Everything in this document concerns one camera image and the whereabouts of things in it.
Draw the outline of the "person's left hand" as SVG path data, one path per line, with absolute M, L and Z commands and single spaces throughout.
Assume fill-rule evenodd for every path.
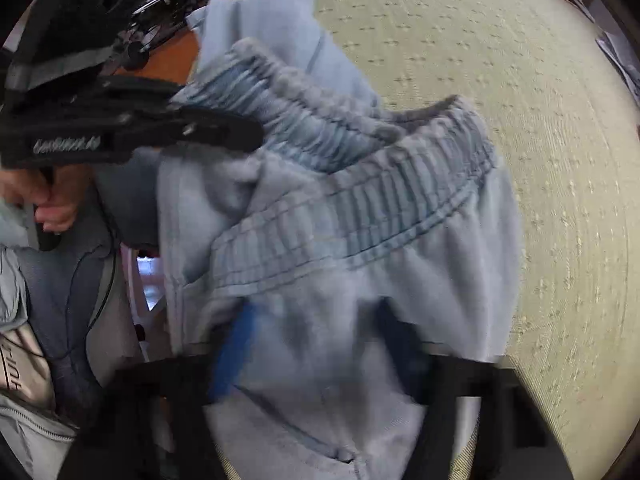
M 86 165 L 55 168 L 52 183 L 37 169 L 1 170 L 1 197 L 11 204 L 31 203 L 44 232 L 62 233 L 75 222 L 92 170 Z

